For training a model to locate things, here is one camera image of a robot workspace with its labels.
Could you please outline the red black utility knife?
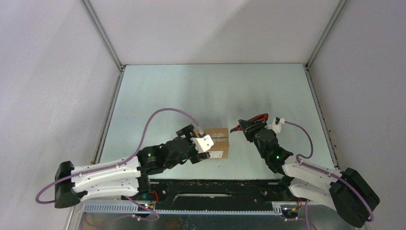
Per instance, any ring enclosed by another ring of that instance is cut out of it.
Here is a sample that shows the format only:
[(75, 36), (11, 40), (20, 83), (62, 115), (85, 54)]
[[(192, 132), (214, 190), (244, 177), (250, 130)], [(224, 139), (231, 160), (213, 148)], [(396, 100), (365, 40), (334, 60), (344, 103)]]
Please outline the red black utility knife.
[[(252, 117), (252, 118), (250, 118), (248, 121), (250, 121), (250, 122), (262, 121), (262, 120), (267, 121), (268, 118), (269, 118), (269, 114), (268, 114), (268, 113), (264, 113), (264, 114), (260, 114), (260, 115), (257, 115), (257, 116), (255, 116), (255, 117)], [(230, 130), (230, 133), (236, 132), (236, 131), (242, 131), (241, 125), (237, 125), (235, 128), (232, 128), (232, 129)]]

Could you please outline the brown cardboard express box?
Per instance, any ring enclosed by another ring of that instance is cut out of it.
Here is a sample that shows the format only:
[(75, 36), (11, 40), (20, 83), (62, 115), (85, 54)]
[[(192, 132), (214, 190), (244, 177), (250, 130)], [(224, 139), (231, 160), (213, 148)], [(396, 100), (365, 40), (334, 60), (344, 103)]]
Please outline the brown cardboard express box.
[(228, 128), (207, 128), (203, 131), (209, 134), (214, 142), (209, 150), (211, 155), (209, 159), (227, 158), (229, 152)]

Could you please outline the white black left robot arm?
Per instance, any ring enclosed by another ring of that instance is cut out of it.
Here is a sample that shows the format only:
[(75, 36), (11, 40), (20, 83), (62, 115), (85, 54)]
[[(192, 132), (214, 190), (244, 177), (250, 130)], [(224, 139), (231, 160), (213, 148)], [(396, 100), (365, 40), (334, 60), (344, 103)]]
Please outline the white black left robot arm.
[(151, 195), (150, 175), (210, 158), (212, 137), (194, 132), (188, 125), (176, 132), (177, 137), (159, 145), (144, 147), (131, 160), (125, 158), (108, 163), (74, 166), (71, 161), (60, 163), (55, 174), (55, 208), (67, 208), (82, 201), (107, 196)]

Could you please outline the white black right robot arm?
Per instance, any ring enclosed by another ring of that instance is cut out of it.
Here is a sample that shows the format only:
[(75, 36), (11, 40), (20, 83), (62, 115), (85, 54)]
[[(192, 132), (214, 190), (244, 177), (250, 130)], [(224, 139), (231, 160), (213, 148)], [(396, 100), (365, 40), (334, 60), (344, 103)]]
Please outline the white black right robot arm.
[[(305, 133), (310, 143), (308, 156), (293, 154), (279, 144), (277, 134), (284, 124)], [(255, 145), (268, 168), (273, 173), (283, 175), (278, 188), (282, 199), (297, 197), (322, 204), (356, 228), (375, 220), (373, 211), (380, 203), (378, 195), (353, 168), (340, 171), (309, 162), (314, 145), (302, 126), (278, 117), (269, 125), (266, 114), (262, 114), (249, 120), (240, 119), (231, 131), (243, 132), (246, 140)]]

